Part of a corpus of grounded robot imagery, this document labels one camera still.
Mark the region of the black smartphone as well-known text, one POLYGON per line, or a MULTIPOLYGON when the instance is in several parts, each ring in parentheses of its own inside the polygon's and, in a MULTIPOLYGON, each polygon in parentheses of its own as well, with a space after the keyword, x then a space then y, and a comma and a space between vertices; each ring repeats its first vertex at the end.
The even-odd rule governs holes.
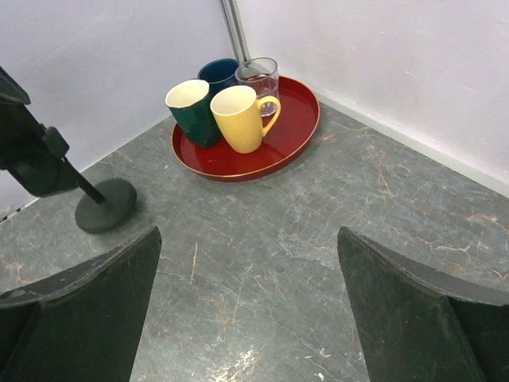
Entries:
POLYGON ((1 71, 1 169, 35 197, 79 187, 65 155, 68 144, 54 127, 44 127, 30 113, 28 93, 1 71))

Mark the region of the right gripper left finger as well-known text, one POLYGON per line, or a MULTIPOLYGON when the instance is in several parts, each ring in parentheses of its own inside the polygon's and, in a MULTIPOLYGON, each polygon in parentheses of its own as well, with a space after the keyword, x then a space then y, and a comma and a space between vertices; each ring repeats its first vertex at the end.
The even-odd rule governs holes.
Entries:
POLYGON ((158 228, 1 295, 3 381, 128 381, 161 252, 158 228))

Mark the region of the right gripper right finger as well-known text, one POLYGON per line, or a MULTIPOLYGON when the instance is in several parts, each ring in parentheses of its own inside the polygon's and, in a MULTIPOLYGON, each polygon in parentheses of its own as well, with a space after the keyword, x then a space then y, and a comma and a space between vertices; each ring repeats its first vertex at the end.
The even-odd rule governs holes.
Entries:
POLYGON ((506 381, 508 293, 343 226, 337 251, 372 381, 506 381))

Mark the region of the black phone stand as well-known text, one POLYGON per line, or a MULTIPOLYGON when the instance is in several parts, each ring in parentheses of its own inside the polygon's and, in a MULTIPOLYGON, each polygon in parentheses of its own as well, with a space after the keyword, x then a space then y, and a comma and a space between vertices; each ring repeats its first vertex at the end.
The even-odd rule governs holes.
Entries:
POLYGON ((118 227, 134 210, 137 191, 127 180, 112 178, 97 185, 89 182, 66 158, 69 145, 55 127, 43 127, 41 141, 49 154, 42 170, 43 194, 84 191, 75 210, 76 224, 87 233, 99 234, 118 227))

